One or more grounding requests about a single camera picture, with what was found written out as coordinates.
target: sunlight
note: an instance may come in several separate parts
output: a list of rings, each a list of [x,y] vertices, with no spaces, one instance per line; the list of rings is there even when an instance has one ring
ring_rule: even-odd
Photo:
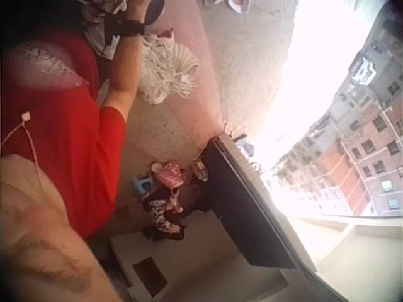
[[[328,109],[383,0],[300,0],[283,82],[254,142],[270,168]]]

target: clothing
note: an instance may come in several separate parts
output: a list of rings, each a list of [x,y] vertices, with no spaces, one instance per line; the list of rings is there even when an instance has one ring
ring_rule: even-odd
[[[175,226],[175,224],[167,220],[164,215],[166,204],[166,200],[152,200],[149,202],[151,218],[154,226],[161,232],[169,233],[169,230]]]
[[[115,108],[99,108],[98,70],[77,35],[46,33],[4,53],[1,66],[1,140],[21,123],[31,133],[41,170],[62,196],[70,226],[82,237],[115,209],[125,121]],[[33,161],[26,133],[17,130],[1,155]]]

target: beige fabric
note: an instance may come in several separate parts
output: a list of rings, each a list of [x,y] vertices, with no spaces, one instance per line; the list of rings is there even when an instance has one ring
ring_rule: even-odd
[[[55,184],[41,169],[39,176],[43,184],[45,200],[40,190],[35,164],[32,161],[16,154],[1,158],[2,185],[14,187],[27,195],[33,202],[47,203],[62,216],[66,223],[69,223],[63,198]],[[7,204],[7,202],[7,199],[2,199],[3,206],[16,206],[18,208],[17,204]]]

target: sleeve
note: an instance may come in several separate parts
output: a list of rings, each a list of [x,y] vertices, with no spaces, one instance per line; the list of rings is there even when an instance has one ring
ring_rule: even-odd
[[[101,108],[94,175],[97,215],[96,221],[91,222],[92,229],[100,227],[115,210],[124,134],[125,120],[120,112],[112,107]]]
[[[149,206],[155,207],[155,206],[163,206],[164,204],[166,204],[166,200],[152,200],[148,202]]]

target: building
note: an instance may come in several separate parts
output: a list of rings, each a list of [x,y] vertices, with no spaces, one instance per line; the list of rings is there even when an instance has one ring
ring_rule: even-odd
[[[276,166],[279,184],[323,214],[401,215],[403,47],[378,18],[327,113]]]

